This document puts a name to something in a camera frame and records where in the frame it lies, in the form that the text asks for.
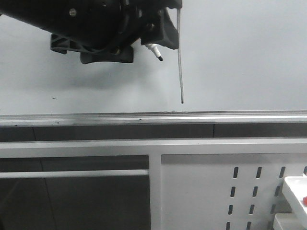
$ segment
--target perforated metal panel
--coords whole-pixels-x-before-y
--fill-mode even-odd
[[[162,155],[162,229],[268,230],[307,154]]]

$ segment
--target gray wall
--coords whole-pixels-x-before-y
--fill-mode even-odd
[[[2,16],[0,115],[307,109],[306,24],[305,0],[184,0],[181,105],[176,51],[82,65]]]

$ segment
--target horizontal metal bar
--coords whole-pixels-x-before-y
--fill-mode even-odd
[[[133,114],[3,115],[0,117],[0,126],[2,127],[257,122],[307,122],[307,110]]]
[[[67,171],[67,172],[0,172],[0,179],[147,176],[147,175],[149,175],[148,170],[100,170],[100,171]]]

